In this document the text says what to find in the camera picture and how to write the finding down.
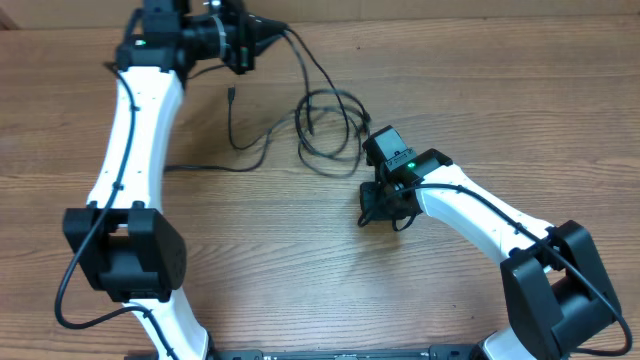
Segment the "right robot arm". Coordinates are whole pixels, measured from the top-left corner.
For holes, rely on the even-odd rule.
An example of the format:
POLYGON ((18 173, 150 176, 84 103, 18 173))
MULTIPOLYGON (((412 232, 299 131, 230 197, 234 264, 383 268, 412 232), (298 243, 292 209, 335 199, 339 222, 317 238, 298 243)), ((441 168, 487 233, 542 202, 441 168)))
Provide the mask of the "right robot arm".
POLYGON ((361 227, 396 232, 420 215, 457 231, 500 269, 509 325, 475 345, 432 345, 431 359, 568 359, 626 355, 633 338, 589 231, 523 213, 454 161, 415 152, 387 126, 362 145, 375 179, 360 186, 361 227))

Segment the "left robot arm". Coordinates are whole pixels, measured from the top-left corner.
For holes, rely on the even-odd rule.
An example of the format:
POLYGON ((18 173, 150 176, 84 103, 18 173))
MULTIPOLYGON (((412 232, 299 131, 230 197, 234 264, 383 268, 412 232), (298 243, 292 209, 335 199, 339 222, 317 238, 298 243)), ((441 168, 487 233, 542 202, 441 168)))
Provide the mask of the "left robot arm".
POLYGON ((147 1, 135 9, 108 64, 117 103, 104 161, 86 203, 65 212, 70 266, 133 313, 158 359, 211 359, 209 332, 183 289, 186 245, 164 217, 162 182, 170 133, 189 74, 219 59, 236 74, 286 31, 240 1, 213 1, 194 15, 186 1, 147 1))

